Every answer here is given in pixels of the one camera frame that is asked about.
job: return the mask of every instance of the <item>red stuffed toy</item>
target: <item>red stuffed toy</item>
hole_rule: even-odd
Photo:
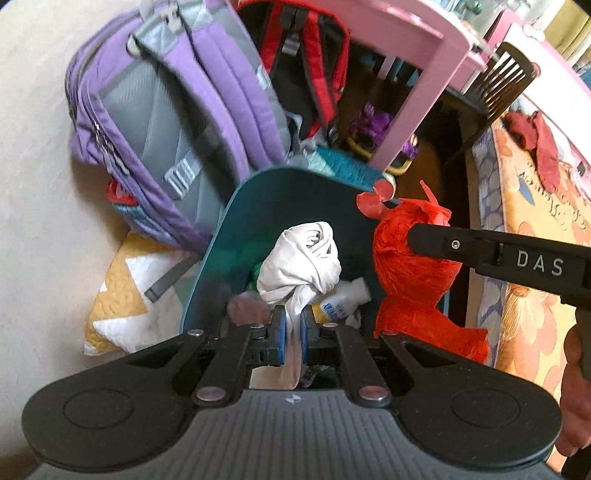
[[[359,210],[380,220],[374,232],[374,266],[387,296],[376,318],[374,336],[396,330],[483,363],[489,355],[486,329],[458,327],[436,308],[462,264],[417,255],[408,247],[407,234],[415,223],[449,226],[452,215],[439,206],[423,181],[421,186],[428,201],[401,199],[393,209],[383,204],[392,193],[386,180],[376,182],[375,193],[357,197]]]

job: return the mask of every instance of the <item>white bottle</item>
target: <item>white bottle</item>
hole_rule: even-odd
[[[312,305],[312,312],[316,323],[338,322],[369,301],[371,293],[363,277],[352,282],[340,280],[326,298]]]

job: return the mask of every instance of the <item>metal screw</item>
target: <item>metal screw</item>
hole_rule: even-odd
[[[201,387],[197,390],[197,398],[203,401],[219,401],[226,396],[226,391],[220,387]]]
[[[388,390],[378,385],[366,385],[359,389],[359,396],[364,400],[380,401],[388,396]]]

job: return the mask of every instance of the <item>hand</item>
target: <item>hand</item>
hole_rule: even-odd
[[[567,364],[560,397],[562,431],[556,449],[564,456],[572,456],[591,444],[591,383],[583,378],[579,367],[582,348],[576,325],[564,339],[564,354]]]

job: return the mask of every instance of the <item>teal laundry basket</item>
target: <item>teal laundry basket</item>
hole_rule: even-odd
[[[181,331],[217,336],[231,295],[243,292],[254,265],[273,249],[283,230],[325,221],[334,230],[341,279],[364,277],[372,301],[361,307],[361,334],[371,336],[385,294],[374,271],[372,243],[377,221],[357,209],[361,190],[295,167],[256,173],[234,193],[203,259]]]

